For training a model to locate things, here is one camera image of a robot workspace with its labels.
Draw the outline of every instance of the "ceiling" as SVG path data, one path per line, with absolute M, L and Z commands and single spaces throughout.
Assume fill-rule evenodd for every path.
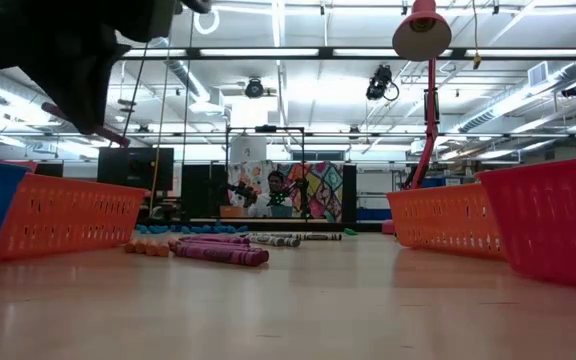
M 214 1 L 218 23 L 215 23 L 214 14 L 194 19 L 204 30 L 213 27 L 208 29 L 211 32 L 207 34 L 201 34 L 193 26 L 192 13 L 186 10 L 173 20 L 170 44 L 183 48 L 385 48 L 391 46 L 392 34 L 405 18 L 401 15 L 403 6 L 409 6 L 412 1 L 408 5 L 406 1 L 392 0 L 284 0 L 284 3 L 285 10 L 275 11 L 273 15 L 273 0 Z M 325 5 L 323 16 L 320 12 L 322 4 Z M 495 4 L 500 8 L 496 15 L 493 14 Z M 437 6 L 439 13 L 451 25 L 452 47 L 474 47 L 475 30 L 480 47 L 576 47 L 575 0 L 478 0 L 476 28 L 470 1 L 437 0 Z M 121 36 L 120 39 L 135 48 L 144 46 Z M 391 67 L 400 89 L 400 96 L 394 102 L 368 101 L 365 97 L 368 79 L 382 64 Z M 436 80 L 444 131 L 450 131 L 450 126 L 459 124 L 464 115 L 473 109 L 485 107 L 494 102 L 496 96 L 525 82 L 527 71 L 537 64 L 536 61 L 484 59 L 481 67 L 473 70 L 470 61 L 438 61 Z M 108 92 L 108 126 L 120 130 L 125 126 L 126 114 L 120 112 L 123 106 L 117 100 L 132 98 L 141 65 L 141 61 L 125 61 L 118 62 L 113 68 Z M 199 86 L 212 95 L 211 103 L 221 107 L 234 104 L 253 107 L 263 102 L 263 106 L 270 111 L 268 121 L 271 124 L 280 125 L 283 120 L 290 126 L 304 126 L 320 132 L 348 131 L 351 125 L 371 132 L 421 133 L 425 129 L 421 100 L 428 83 L 426 63 L 402 60 L 282 60 L 278 66 L 276 60 L 269 59 L 190 61 L 183 65 L 196 78 Z M 3 70 L 0 74 L 40 92 L 19 69 Z M 253 77 L 261 79 L 265 88 L 272 89 L 271 97 L 249 100 L 243 96 L 243 87 Z M 280 79 L 285 119 L 278 111 Z M 131 116 L 129 131 L 136 130 L 139 125 L 148 125 L 151 131 L 156 132 L 159 122 L 163 121 L 164 131 L 180 132 L 184 129 L 185 118 L 188 119 L 189 132 L 224 131 L 227 116 L 223 111 L 193 108 L 196 101 L 191 96 L 187 97 L 183 83 L 163 62 L 145 61 L 138 82 L 135 95 L 137 105 Z M 217 101 L 216 94 L 222 95 L 221 102 Z M 519 125 L 574 104 L 576 97 L 565 99 L 559 96 L 555 101 L 552 92 L 544 92 L 482 129 L 487 133 L 509 132 Z M 559 120 L 549 125 L 558 126 Z M 568 116 L 567 121 L 573 124 L 576 115 Z M 10 129 L 16 128 L 0 128 L 0 131 L 5 135 Z M 385 139 L 375 146 L 375 150 L 380 145 L 410 143 L 413 140 Z M 149 138 L 139 143 L 151 144 L 155 141 Z M 163 142 L 170 143 L 179 141 L 163 139 Z M 205 138 L 199 137 L 188 138 L 187 141 L 208 144 Z M 212 143 L 220 141 L 223 139 L 210 140 Z M 326 142 L 326 139 L 309 141 Z M 482 151 L 492 146 L 490 141 L 479 139 L 446 144 L 444 151 L 472 146 L 480 146 L 479 150 Z

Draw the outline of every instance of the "person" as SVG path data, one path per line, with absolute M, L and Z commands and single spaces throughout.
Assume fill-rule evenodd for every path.
M 280 193 L 284 180 L 284 175 L 279 171 L 275 170 L 268 174 L 268 188 L 270 191 L 248 198 L 244 203 L 244 208 L 248 209 L 248 216 L 256 218 L 272 217 L 272 206 L 269 206 L 269 204 L 273 197 L 281 196 Z M 280 202 L 273 204 L 274 206 L 287 206 L 292 208 L 292 200 L 290 200 L 289 196 L 279 199 Z

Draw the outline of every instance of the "wooden floor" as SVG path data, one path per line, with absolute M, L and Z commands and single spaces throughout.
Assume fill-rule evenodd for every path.
M 0 265 L 0 359 L 576 360 L 576 289 L 382 235 L 258 269 L 113 249 Z

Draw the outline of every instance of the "red plastic basket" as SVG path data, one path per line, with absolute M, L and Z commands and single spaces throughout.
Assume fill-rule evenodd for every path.
M 576 160 L 478 176 L 513 269 L 576 285 Z
M 407 247 L 505 259 L 481 184 L 387 194 L 399 242 Z
M 125 244 L 144 190 L 26 174 L 0 232 L 0 261 Z

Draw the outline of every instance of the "lamp shade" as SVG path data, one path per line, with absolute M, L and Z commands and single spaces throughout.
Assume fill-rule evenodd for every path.
M 427 61 L 448 49 L 452 31 L 435 9 L 434 0 L 415 1 L 410 16 L 392 37 L 392 46 L 399 56 L 410 61 Z

